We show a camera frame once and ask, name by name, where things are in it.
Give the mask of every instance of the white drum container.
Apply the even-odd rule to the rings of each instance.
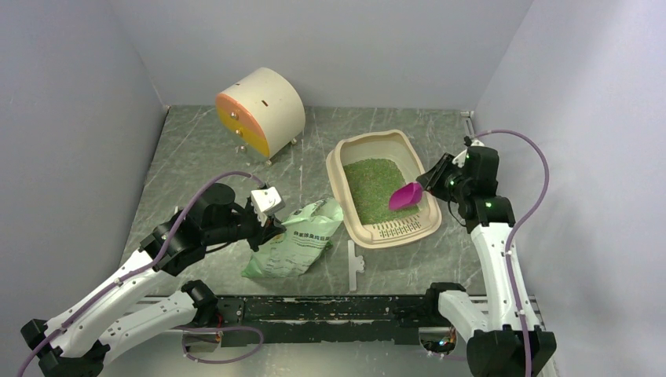
[[[222,124],[239,150],[270,161],[306,126],[306,112],[293,86],[268,68],[259,68],[215,98]]]

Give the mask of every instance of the plastic bag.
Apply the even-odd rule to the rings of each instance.
[[[293,212],[282,223],[287,231],[252,253],[240,275],[249,278],[302,275],[321,256],[341,222],[342,208],[332,198]]]

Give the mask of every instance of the table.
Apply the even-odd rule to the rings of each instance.
[[[306,108],[306,128],[296,145],[257,163],[239,152],[221,130],[213,106],[173,106],[164,124],[145,180],[137,214],[122,262],[152,229],[167,221],[174,207],[183,207],[206,181],[221,172],[245,170],[276,186],[287,203],[278,214],[332,197],[324,160],[342,139],[371,131],[402,130],[421,162],[430,169],[444,152],[463,150],[459,112],[396,108]],[[224,183],[244,203],[255,186],[245,178]],[[485,293],[481,264],[470,237],[442,203],[442,225],[436,233],[402,247],[365,250],[365,272],[358,274],[359,295],[422,294],[433,282],[461,283],[472,295]],[[187,268],[152,295],[167,296],[188,280],[201,279],[218,295],[345,295],[349,294],[347,240],[344,224],[331,238],[334,246],[299,277],[250,280],[240,276],[252,251],[244,241]]]

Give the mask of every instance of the purple scoop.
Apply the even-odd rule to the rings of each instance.
[[[401,210],[418,204],[423,197],[423,187],[417,182],[407,183],[389,199],[390,210]]]

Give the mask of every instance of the gray wall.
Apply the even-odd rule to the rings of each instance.
[[[167,104],[266,66],[307,104],[472,109],[532,0],[111,0]]]
[[[656,0],[535,0],[476,108],[478,130],[520,130],[550,160],[550,191],[518,242],[562,375],[666,370],[664,15]],[[538,158],[485,140],[524,214]]]
[[[0,8],[0,365],[13,375],[20,327],[118,265],[165,111],[106,1]]]

